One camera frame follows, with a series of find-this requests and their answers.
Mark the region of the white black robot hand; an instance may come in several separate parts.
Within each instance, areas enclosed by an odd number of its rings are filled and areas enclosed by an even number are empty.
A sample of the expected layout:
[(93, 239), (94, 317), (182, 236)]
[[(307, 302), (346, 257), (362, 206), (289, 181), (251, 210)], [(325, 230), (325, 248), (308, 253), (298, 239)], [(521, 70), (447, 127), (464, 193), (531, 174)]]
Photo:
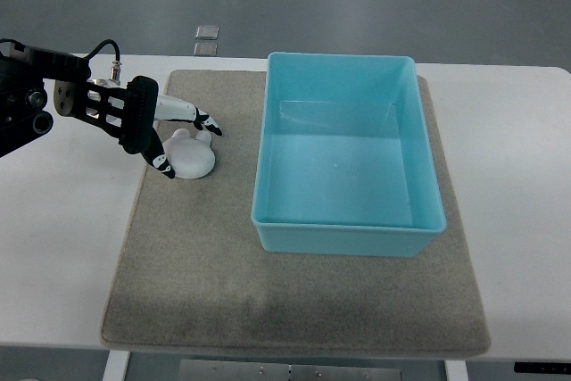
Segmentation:
[(127, 117), (121, 121), (127, 127), (125, 149), (140, 153), (147, 164), (169, 179), (175, 178), (175, 171), (167, 159), (163, 142), (153, 124), (156, 121), (174, 121), (192, 124), (198, 131), (208, 131), (211, 135), (223, 134), (212, 116), (194, 104), (167, 95), (159, 94), (159, 86), (154, 79), (137, 76), (126, 87), (127, 99), (123, 111)]

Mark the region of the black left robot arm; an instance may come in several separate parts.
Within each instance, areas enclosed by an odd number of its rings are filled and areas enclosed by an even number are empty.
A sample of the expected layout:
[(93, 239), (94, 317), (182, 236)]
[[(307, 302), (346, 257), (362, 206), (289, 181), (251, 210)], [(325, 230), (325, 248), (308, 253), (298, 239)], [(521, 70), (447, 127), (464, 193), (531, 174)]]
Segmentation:
[(1, 39), (1, 155), (6, 156), (45, 136), (54, 126), (47, 110), (80, 120), (115, 138), (127, 153), (148, 146), (155, 84), (143, 78), (125, 87), (97, 83), (90, 62), (103, 48), (114, 52), (112, 80), (120, 75), (120, 49), (112, 39), (100, 42), (88, 54), (77, 56)]

